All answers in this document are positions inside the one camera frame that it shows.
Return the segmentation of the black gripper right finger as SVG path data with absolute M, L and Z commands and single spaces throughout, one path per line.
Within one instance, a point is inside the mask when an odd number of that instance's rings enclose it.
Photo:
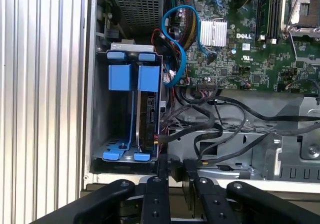
M 248 183 L 234 181 L 225 189 L 200 177 L 194 160 L 183 162 L 183 186 L 193 212 L 199 205 L 208 224 L 318 224 L 319 215 Z

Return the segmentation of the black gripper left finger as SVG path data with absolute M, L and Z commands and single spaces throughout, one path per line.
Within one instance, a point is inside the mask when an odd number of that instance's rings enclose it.
M 118 179 L 38 220 L 36 224 L 169 224 L 168 156 L 161 154 L 156 176 L 138 185 Z

